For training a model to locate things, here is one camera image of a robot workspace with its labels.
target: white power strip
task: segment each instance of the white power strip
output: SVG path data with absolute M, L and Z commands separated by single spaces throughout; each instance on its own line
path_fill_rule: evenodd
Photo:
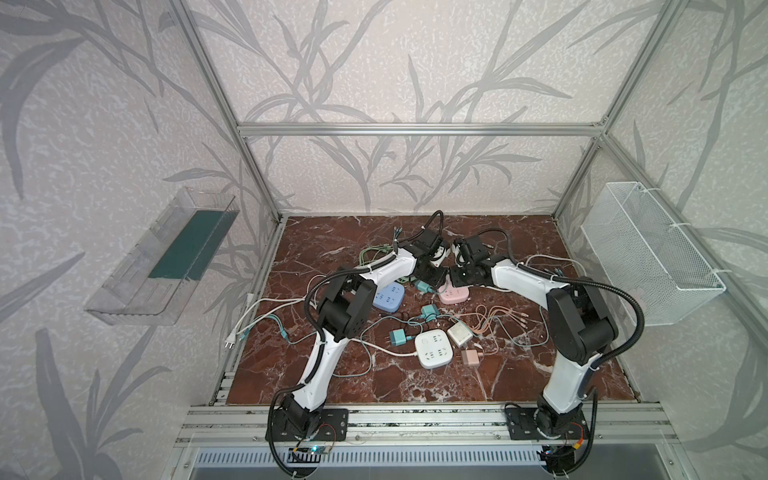
M 453 359 L 453 347 L 448 336 L 440 329 L 420 333 L 414 339 L 419 362 L 426 369 L 448 365 Z

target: wall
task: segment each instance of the wall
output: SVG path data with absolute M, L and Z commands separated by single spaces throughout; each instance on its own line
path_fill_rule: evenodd
M 689 2 L 613 134 L 768 305 L 765 161 L 768 2 Z M 600 276 L 579 226 L 606 181 L 598 158 L 561 219 L 566 244 Z M 660 400 L 699 476 L 768 470 L 768 356 L 722 299 L 646 330 L 623 355 L 643 399 Z
M 189 1 L 239 122 L 599 121 L 661 4 Z M 312 213 L 550 213 L 586 143 L 250 139 L 281 208 Z
M 0 4 L 0 478 L 157 478 L 272 230 L 164 2 Z M 83 311 L 181 186 L 241 212 L 175 326 Z

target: red marble surface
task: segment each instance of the red marble surface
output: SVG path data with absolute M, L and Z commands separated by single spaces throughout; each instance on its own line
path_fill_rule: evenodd
M 426 217 L 291 217 L 278 247 L 275 262 L 267 282 L 264 296 L 276 298 L 301 297 L 306 294 L 310 279 L 319 273 L 328 273 L 339 265 L 355 266 L 360 250 L 368 245 L 390 242 L 395 226 L 402 227 L 403 235 L 410 235 L 425 222 Z M 524 259 L 534 253 L 548 253 L 565 257 L 565 247 L 552 219 L 543 215 L 513 217 L 446 217 L 443 237 L 452 241 L 456 237 L 470 236 L 486 227 L 501 227 L 512 235 L 516 259 Z M 488 245 L 499 251 L 505 248 L 503 236 L 497 233 L 483 235 Z M 453 264 L 453 256 L 445 265 Z M 563 267 L 564 262 L 536 258 L 531 265 L 541 268 Z M 566 275 L 576 272 L 573 267 L 564 268 Z M 474 311 L 477 305 L 510 306 L 540 319 L 538 306 L 514 293 L 502 293 L 481 287 L 470 289 L 469 300 L 452 306 L 443 306 L 434 294 L 420 293 L 415 287 L 406 287 L 406 297 L 398 312 L 403 318 L 420 314 L 423 305 L 434 303 L 441 313 L 465 313 Z M 275 307 L 264 302 L 259 313 Z M 288 306 L 277 313 L 292 341 L 312 332 L 302 314 L 302 304 Z M 386 315 L 372 309 L 371 320 Z M 504 320 L 507 331 L 519 336 L 523 329 L 510 319 Z M 428 329 L 448 329 L 449 319 L 431 322 Z M 392 351 L 415 351 L 413 341 L 402 346 L 389 345 L 389 331 L 403 327 L 394 319 L 385 319 L 365 333 L 364 339 Z M 405 326 L 406 335 L 419 333 L 416 326 Z M 447 366 L 433 370 L 423 369 L 416 357 L 394 357 L 371 349 L 373 366 L 367 375 L 352 378 L 333 378 L 328 387 L 328 403 L 350 402 L 474 402 L 474 401 L 533 401 L 545 387 L 554 365 L 554 344 L 550 339 L 545 345 L 520 347 L 514 345 L 506 333 L 494 322 L 493 335 L 501 349 L 495 355 L 487 355 L 479 367 L 464 366 L 461 353 L 455 346 L 454 357 Z M 544 340 L 543 328 L 534 331 L 530 339 L 517 338 L 518 343 L 539 343 Z M 477 342 L 482 349 L 491 352 L 494 340 L 489 335 Z M 278 389 L 295 385 L 306 365 L 313 344 L 313 337 L 299 345 L 288 346 L 271 319 L 260 322 L 247 339 L 243 356 L 237 369 L 228 402 L 251 405 L 269 403 Z M 365 372 L 369 358 L 359 343 L 346 347 L 337 374 Z M 595 375 L 602 399 L 633 399 L 634 394 L 620 366 L 611 361 Z

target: transparent acrylic bin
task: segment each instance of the transparent acrylic bin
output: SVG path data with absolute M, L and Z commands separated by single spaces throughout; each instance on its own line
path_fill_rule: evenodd
M 187 252 L 185 262 L 176 262 L 178 278 L 152 277 L 158 262 L 194 214 L 201 210 L 222 214 L 215 223 L 210 223 L 213 226 L 207 237 L 198 237 L 203 239 L 200 249 Z M 208 268 L 210 258 L 204 252 L 210 255 L 211 250 L 218 249 L 223 239 L 221 232 L 226 234 L 223 228 L 229 229 L 239 211 L 232 194 L 181 188 L 114 273 L 89 299 L 85 311 L 110 325 L 175 324 L 197 288 L 201 272 Z
M 679 322 L 725 291 L 712 266 L 638 182 L 606 184 L 581 229 L 608 279 L 640 303 L 649 326 Z

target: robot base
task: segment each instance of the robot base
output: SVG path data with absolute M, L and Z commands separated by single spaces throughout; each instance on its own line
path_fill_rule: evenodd
M 342 442 L 346 440 L 346 428 L 349 422 L 349 410 L 347 409 L 323 409 L 320 412 L 320 425 L 327 423 L 336 430 L 336 441 Z M 321 430 L 321 432 L 327 432 L 327 428 Z M 275 410 L 274 419 L 272 421 L 271 432 L 274 442 L 295 442 L 296 440 L 303 439 L 304 434 L 299 432 L 291 422 L 288 421 L 288 416 L 285 410 Z M 320 438 L 321 435 L 316 436 L 313 440 L 316 441 L 331 441 L 330 438 Z
M 508 406 L 504 409 L 510 440 L 554 440 L 563 438 L 564 434 L 569 440 L 578 440 L 581 437 L 581 430 L 573 423 L 569 423 L 558 437 L 544 436 L 536 425 L 536 410 L 538 410 L 537 407 L 519 409 L 516 406 Z M 573 422 L 581 425 L 586 439 L 589 436 L 589 425 L 580 409 L 573 418 Z

